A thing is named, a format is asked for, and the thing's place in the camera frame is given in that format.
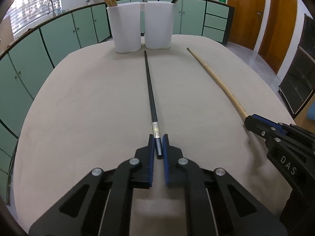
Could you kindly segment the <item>wooden door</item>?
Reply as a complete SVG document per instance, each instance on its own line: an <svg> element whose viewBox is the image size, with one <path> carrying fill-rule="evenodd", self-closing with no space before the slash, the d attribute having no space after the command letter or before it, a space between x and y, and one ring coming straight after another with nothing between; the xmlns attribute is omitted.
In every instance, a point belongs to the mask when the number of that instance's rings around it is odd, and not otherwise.
<svg viewBox="0 0 315 236"><path fill-rule="evenodd" d="M297 0L271 0L268 21L259 55L278 73L294 33Z"/></svg>
<svg viewBox="0 0 315 236"><path fill-rule="evenodd" d="M229 41L253 50L262 24L266 0L228 0L234 8Z"/></svg>

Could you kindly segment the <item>black chopstick silver band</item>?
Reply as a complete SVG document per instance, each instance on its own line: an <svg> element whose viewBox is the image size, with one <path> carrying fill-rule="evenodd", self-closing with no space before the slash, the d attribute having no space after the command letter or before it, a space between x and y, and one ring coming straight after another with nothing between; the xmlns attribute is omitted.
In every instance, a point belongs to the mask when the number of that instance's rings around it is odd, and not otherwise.
<svg viewBox="0 0 315 236"><path fill-rule="evenodd" d="M158 116L157 116L157 111L156 111L156 107L155 107L155 100L154 100L151 75L150 75L150 71L149 71L147 51L144 51L144 57L145 57L145 68L146 68L149 106L150 106L151 118L152 118L153 136L154 136L154 140L155 140L155 149L157 152L157 158L162 159L163 158L162 141L161 141L161 135L160 135L160 130L159 130L159 126L158 126Z"/></svg>

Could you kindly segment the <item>sink faucet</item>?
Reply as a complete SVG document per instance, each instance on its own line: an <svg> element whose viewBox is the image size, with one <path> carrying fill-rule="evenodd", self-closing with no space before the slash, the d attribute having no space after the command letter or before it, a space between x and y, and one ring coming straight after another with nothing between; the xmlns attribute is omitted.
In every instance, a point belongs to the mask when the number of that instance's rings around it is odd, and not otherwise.
<svg viewBox="0 0 315 236"><path fill-rule="evenodd" d="M49 2L48 2L48 14L50 14L50 13L52 13L53 18L56 16L55 6L53 3L53 0L49 0Z"/></svg>

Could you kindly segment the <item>white holder cup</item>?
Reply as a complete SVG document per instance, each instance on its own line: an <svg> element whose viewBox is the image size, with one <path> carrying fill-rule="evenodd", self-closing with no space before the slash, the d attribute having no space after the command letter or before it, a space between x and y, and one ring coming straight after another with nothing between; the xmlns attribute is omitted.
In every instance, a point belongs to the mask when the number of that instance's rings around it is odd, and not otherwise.
<svg viewBox="0 0 315 236"><path fill-rule="evenodd" d="M175 7L171 2L145 3L145 46L148 49L164 50L171 46Z"/></svg>
<svg viewBox="0 0 315 236"><path fill-rule="evenodd" d="M140 6L140 2L131 2L107 8L115 50L119 54L135 52L142 47Z"/></svg>

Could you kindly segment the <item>dark glass cabinet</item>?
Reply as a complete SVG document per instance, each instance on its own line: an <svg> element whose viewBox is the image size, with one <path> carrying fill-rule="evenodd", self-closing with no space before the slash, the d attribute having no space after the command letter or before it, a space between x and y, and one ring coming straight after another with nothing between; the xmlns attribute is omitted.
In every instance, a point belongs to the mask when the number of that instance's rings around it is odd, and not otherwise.
<svg viewBox="0 0 315 236"><path fill-rule="evenodd" d="M279 86L289 113L296 117L314 94L314 19L304 16L304 25L294 59Z"/></svg>

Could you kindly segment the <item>window with blinds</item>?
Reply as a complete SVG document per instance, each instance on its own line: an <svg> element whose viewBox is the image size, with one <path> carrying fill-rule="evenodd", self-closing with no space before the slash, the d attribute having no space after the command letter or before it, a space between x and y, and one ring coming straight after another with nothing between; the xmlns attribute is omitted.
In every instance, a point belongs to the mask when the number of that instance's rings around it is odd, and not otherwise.
<svg viewBox="0 0 315 236"><path fill-rule="evenodd" d="M10 16L12 32L48 14L49 0L14 0L7 15ZM55 11L61 9L61 0L53 0Z"/></svg>

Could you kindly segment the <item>right wooden door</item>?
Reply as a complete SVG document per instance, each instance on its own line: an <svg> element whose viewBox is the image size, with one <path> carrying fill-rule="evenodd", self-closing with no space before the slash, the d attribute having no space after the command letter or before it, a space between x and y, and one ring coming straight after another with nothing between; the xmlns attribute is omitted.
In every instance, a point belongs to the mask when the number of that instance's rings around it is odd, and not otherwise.
<svg viewBox="0 0 315 236"><path fill-rule="evenodd" d="M297 0L271 0L268 21L259 55L278 73L294 33Z"/></svg>

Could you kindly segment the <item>left wooden door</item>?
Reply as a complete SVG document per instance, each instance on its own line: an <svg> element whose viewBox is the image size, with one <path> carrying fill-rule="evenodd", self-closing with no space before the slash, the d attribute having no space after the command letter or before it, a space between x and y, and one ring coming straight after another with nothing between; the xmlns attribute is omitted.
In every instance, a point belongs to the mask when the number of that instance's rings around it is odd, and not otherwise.
<svg viewBox="0 0 315 236"><path fill-rule="evenodd" d="M234 8L229 41L253 50L262 24L266 0L228 0Z"/></svg>

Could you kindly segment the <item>left white holder cup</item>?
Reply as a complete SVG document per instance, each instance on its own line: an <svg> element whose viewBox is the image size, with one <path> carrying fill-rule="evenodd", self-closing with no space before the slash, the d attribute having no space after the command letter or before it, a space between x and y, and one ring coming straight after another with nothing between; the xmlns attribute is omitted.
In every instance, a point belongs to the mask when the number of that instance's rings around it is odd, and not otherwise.
<svg viewBox="0 0 315 236"><path fill-rule="evenodd" d="M142 47L140 6L140 2L131 2L107 8L115 50L119 54L135 52Z"/></svg>

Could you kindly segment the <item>right white holder cup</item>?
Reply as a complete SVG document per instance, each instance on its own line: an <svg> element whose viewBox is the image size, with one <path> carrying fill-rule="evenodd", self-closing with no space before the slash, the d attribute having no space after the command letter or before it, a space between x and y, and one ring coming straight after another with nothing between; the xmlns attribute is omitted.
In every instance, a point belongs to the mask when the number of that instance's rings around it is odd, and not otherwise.
<svg viewBox="0 0 315 236"><path fill-rule="evenodd" d="M148 49L164 50L171 46L175 7L171 2L145 3L145 46Z"/></svg>

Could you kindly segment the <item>plain bamboo chopstick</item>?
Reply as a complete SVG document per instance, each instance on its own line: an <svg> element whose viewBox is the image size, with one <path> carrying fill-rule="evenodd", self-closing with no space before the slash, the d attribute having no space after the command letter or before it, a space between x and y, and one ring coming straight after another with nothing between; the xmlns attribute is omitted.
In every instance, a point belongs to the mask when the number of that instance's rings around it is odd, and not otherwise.
<svg viewBox="0 0 315 236"><path fill-rule="evenodd" d="M246 113L245 109L238 101L238 99L233 95L233 93L226 87L226 85L220 80L220 78L210 69L210 67L200 57L198 57L189 47L187 47L186 49L190 52L190 54L192 54L192 56L198 61L198 63L200 63L200 65L207 72L207 74L214 80L214 82L221 88L221 90L225 93L227 98L235 107L241 119L245 121L248 114Z"/></svg>

